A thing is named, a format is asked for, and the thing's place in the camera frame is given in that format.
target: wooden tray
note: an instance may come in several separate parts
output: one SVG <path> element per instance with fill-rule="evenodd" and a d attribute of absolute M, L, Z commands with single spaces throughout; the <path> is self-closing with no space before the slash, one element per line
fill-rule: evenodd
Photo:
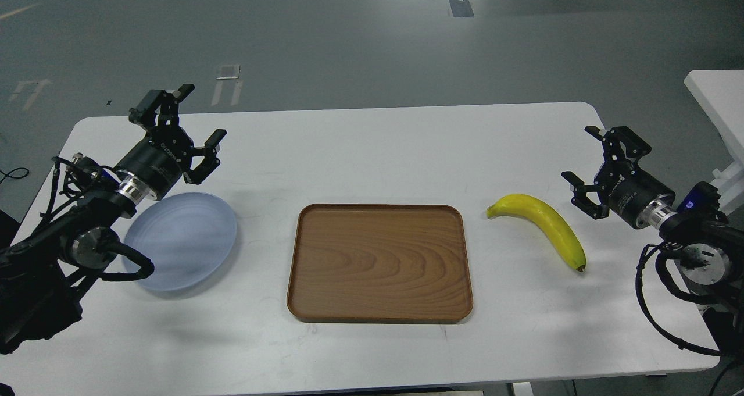
<path fill-rule="evenodd" d="M 287 307 L 304 322 L 455 323 L 473 308 L 460 213 L 445 205 L 309 205 Z"/>

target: plastic plate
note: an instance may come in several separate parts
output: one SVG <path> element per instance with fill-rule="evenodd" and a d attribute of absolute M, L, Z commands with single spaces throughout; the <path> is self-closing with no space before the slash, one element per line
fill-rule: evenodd
<path fill-rule="evenodd" d="M 171 195 L 142 212 L 124 243 L 155 264 L 155 272 L 138 280 L 154 291 L 181 290 L 206 279 L 235 243 L 237 221 L 230 206 L 212 194 Z M 127 272 L 138 266 L 123 260 Z"/>

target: black cord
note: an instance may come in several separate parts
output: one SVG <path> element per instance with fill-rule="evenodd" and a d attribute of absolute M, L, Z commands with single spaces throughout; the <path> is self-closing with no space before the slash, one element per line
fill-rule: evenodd
<path fill-rule="evenodd" d="M 138 272 L 133 272 L 131 274 L 124 273 L 124 272 L 102 272 L 99 276 L 101 280 L 104 281 L 134 281 L 134 280 L 141 280 L 146 279 L 147 277 L 151 276 L 152 273 L 155 272 L 155 265 L 152 263 L 152 261 L 147 258 L 147 256 L 144 256 L 140 251 L 137 249 L 125 245 L 121 242 L 109 242 L 104 243 L 103 245 L 98 246 L 96 248 L 96 251 L 100 252 L 114 252 L 116 254 L 119 254 L 121 256 L 125 256 L 128 260 L 132 261 L 136 265 L 140 267 Z"/>
<path fill-rule="evenodd" d="M 717 303 L 717 299 L 713 295 L 696 295 L 691 292 L 683 292 L 677 283 L 672 279 L 672 274 L 667 269 L 667 261 L 678 261 L 680 254 L 677 252 L 665 252 L 662 251 L 656 256 L 656 273 L 659 274 L 659 280 L 667 287 L 667 290 L 672 293 L 674 297 L 680 300 L 688 301 L 696 304 L 714 304 Z"/>
<path fill-rule="evenodd" d="M 75 301 L 82 300 L 83 296 L 85 296 L 85 293 L 87 293 L 88 290 L 93 287 L 93 283 L 95 283 L 97 279 L 99 279 L 98 275 L 87 275 L 83 277 L 83 280 L 80 282 L 80 284 L 74 287 L 73 296 Z"/>
<path fill-rule="evenodd" d="M 72 274 L 67 275 L 67 277 L 65 279 L 70 284 L 75 284 L 76 282 L 82 280 L 83 277 L 85 277 L 85 274 L 86 274 L 85 269 L 78 268 Z"/>
<path fill-rule="evenodd" d="M 646 262 L 651 258 L 651 256 L 657 253 L 660 249 L 667 248 L 670 245 L 671 244 L 669 242 L 662 242 L 659 245 L 646 245 L 643 248 L 643 252 L 641 252 L 641 258 L 638 261 L 638 266 L 635 267 L 635 296 L 638 298 L 638 304 L 641 306 L 641 311 L 643 312 L 644 316 L 646 316 L 646 319 L 651 322 L 651 325 L 654 327 L 654 329 L 661 333 L 662 337 L 672 341 L 672 343 L 677 345 L 677 347 L 681 350 L 688 350 L 697 354 L 710 356 L 731 355 L 724 354 L 722 351 L 712 350 L 710 348 L 705 348 L 699 345 L 688 343 L 682 338 L 675 337 L 675 335 L 672 335 L 671 333 L 667 332 L 667 330 L 659 326 L 659 324 L 654 321 L 653 316 L 651 316 L 651 312 L 649 312 L 649 308 L 648 306 L 646 306 L 646 299 L 643 297 L 643 268 L 645 268 Z"/>
<path fill-rule="evenodd" d="M 15 171 L 26 171 L 26 172 L 23 173 L 22 175 L 13 175 Z M 2 182 L 5 181 L 6 178 L 21 179 L 21 178 L 26 178 L 28 174 L 29 174 L 28 168 L 24 168 L 23 166 L 19 166 L 13 170 L 8 171 L 7 173 L 0 170 L 0 175 L 2 175 L 2 178 L 0 178 L 0 184 L 2 184 Z"/>
<path fill-rule="evenodd" d="M 59 184 L 59 164 L 64 163 L 67 166 L 72 166 L 73 168 L 83 171 L 83 168 L 81 168 L 79 165 L 75 165 L 75 163 L 72 163 L 71 161 L 60 158 L 59 156 L 55 156 L 52 158 L 54 162 L 54 172 L 52 176 L 52 182 L 51 182 L 51 196 L 49 197 L 49 205 L 47 207 L 47 211 L 42 215 L 42 221 L 39 222 L 39 226 L 37 226 L 36 229 L 34 229 L 34 233 L 39 231 L 42 227 L 47 226 L 56 215 L 59 214 L 62 210 L 66 209 L 71 205 L 72 203 L 76 202 L 80 197 L 86 194 L 86 192 L 89 192 L 93 187 L 95 187 L 96 183 L 102 178 L 103 176 L 103 168 L 98 166 L 98 171 L 96 171 L 96 176 L 93 177 L 91 180 L 91 183 L 88 184 L 87 187 L 83 188 L 80 191 L 74 192 L 69 188 L 69 184 L 71 184 L 71 181 L 69 179 L 69 175 L 65 175 L 65 179 L 63 182 L 63 191 L 61 194 L 64 194 L 67 197 L 67 201 L 59 205 L 58 208 L 56 208 L 54 211 L 52 210 L 54 206 L 54 199 L 56 197 L 56 190 L 58 190 L 58 184 Z"/>
<path fill-rule="evenodd" d="M 716 391 L 716 388 L 718 387 L 718 382 L 721 381 L 723 376 L 725 376 L 726 373 L 729 372 L 729 370 L 733 369 L 734 367 L 737 367 L 738 365 L 741 365 L 741 362 L 738 361 L 738 359 L 734 359 L 734 361 L 729 362 L 729 364 L 726 365 L 726 368 L 721 370 L 720 374 L 718 374 L 718 377 L 716 377 L 716 380 L 713 382 L 712 387 L 710 387 L 710 391 L 707 394 L 707 396 L 713 396 L 714 392 Z"/>
<path fill-rule="evenodd" d="M 16 393 L 9 385 L 0 383 L 0 396 L 16 396 Z"/>

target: white furniture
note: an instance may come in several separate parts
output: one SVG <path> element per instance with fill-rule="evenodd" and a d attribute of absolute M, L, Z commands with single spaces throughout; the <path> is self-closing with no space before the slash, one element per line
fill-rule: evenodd
<path fill-rule="evenodd" d="M 685 84 L 734 159 L 725 170 L 714 170 L 710 182 L 721 194 L 721 211 L 729 214 L 744 204 L 744 70 L 693 70 Z"/>
<path fill-rule="evenodd" d="M 651 229 L 618 216 L 594 221 L 571 205 L 561 171 L 592 179 L 600 125 L 582 102 L 184 115 L 198 143 L 228 130 L 223 164 L 200 185 L 231 205 L 237 243 L 196 289 L 154 295 L 98 283 L 83 321 L 0 359 L 17 394 L 263 394 L 455 383 L 560 380 L 713 367 L 658 335 L 635 300 L 633 277 Z M 61 155 L 115 165 L 143 135 L 124 117 L 87 118 Z M 48 183 L 23 222 L 29 234 Z M 511 192 L 539 197 L 584 245 L 584 274 L 523 219 L 489 220 Z M 455 325 L 306 324 L 287 309 L 300 211 L 311 203 L 452 205 L 462 214 L 474 308 Z M 152 202 L 143 202 L 142 211 Z M 114 225 L 123 235 L 131 221 Z M 109 268 L 120 269 L 116 261 Z M 694 304 L 650 269 L 648 303 L 673 333 L 715 346 Z"/>

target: banana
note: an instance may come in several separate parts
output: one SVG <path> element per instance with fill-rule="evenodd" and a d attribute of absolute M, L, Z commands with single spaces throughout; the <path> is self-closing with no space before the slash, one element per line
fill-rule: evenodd
<path fill-rule="evenodd" d="M 519 216 L 537 224 L 569 267 L 584 272 L 586 255 L 574 231 L 550 205 L 531 195 L 509 194 L 486 210 L 489 219 Z"/>

